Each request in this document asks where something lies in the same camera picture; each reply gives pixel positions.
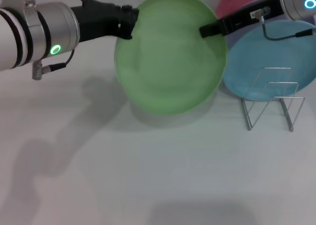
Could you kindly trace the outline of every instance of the green led ring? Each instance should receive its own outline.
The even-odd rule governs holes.
[[[60,52],[61,46],[60,45],[54,45],[52,49],[50,50],[50,54],[56,55],[58,52]]]

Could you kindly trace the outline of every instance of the black stripe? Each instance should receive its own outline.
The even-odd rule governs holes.
[[[22,26],[22,28],[24,30],[24,34],[25,34],[25,37],[26,37],[26,42],[27,42],[27,45],[28,45],[28,54],[26,56],[25,62],[23,63],[23,65],[25,65],[25,64],[29,63],[30,60],[32,59],[33,51],[34,51],[33,39],[32,39],[32,35],[31,35],[31,32],[30,32],[29,26],[27,25],[27,23],[24,20],[24,18],[17,11],[15,11],[14,9],[11,9],[11,8],[4,8],[4,9],[6,9],[9,12],[11,12],[15,16],[15,18],[17,18],[17,20],[20,22],[20,24],[21,24],[21,26]]]
[[[22,56],[23,56],[23,46],[22,46],[22,40],[21,40],[21,36],[19,33],[18,28],[15,26],[14,22],[11,20],[11,18],[2,10],[0,10],[0,15],[6,20],[6,22],[9,24],[10,28],[12,29],[14,38],[15,38],[15,42],[16,42],[16,48],[17,48],[17,58],[16,58],[16,62],[14,64],[14,66],[12,67],[15,68],[17,67],[21,61],[22,61]]]
[[[45,37],[46,37],[46,50],[45,50],[43,57],[41,58],[41,60],[42,60],[49,55],[49,51],[51,49],[51,36],[50,36],[49,26],[46,23],[46,20],[44,19],[44,17],[42,16],[42,14],[39,11],[38,11],[38,15],[39,15],[39,20],[40,20],[41,25],[44,29],[44,33],[45,33]]]

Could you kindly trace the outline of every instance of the cable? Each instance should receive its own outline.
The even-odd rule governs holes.
[[[264,10],[257,11],[255,13],[255,17],[262,24],[263,35],[265,36],[265,38],[267,40],[270,40],[270,41],[281,41],[281,40],[285,40],[285,39],[289,39],[289,38],[300,38],[300,37],[312,36],[312,35],[316,34],[316,29],[307,29],[307,30],[303,30],[303,31],[297,32],[296,34],[285,36],[285,37],[278,37],[278,38],[268,37],[263,12],[264,12]]]
[[[74,56],[74,53],[75,53],[75,50],[72,50],[72,51],[71,51],[71,54],[70,54],[70,57],[69,57],[68,60],[65,62],[65,65],[68,65],[68,64],[69,64],[69,62],[71,61],[71,59],[72,59],[73,56]]]
[[[278,37],[278,38],[268,37],[265,23],[262,24],[262,29],[263,29],[263,35],[265,36],[266,39],[268,39],[270,41],[281,41],[281,40],[285,40],[285,39],[295,38],[296,37],[295,34],[294,35],[290,35],[290,36],[285,36],[285,37]]]

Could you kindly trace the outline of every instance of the blue led ring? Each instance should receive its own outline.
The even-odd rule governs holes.
[[[316,0],[306,0],[304,5],[307,9],[314,9],[316,7]]]

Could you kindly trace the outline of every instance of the blue plate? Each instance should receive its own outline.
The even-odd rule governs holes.
[[[267,34],[278,38],[299,31],[315,28],[304,21],[278,20],[266,25]],[[292,68],[289,80],[288,70],[265,70],[248,94],[248,100],[256,100],[267,82],[298,82],[299,90],[316,78],[316,37],[290,38],[269,41],[264,38],[262,27],[244,35],[231,49],[229,63],[224,74],[224,83],[237,96],[245,97],[253,81],[262,68]],[[269,85],[259,101],[268,101],[274,96],[289,96],[296,86]]]

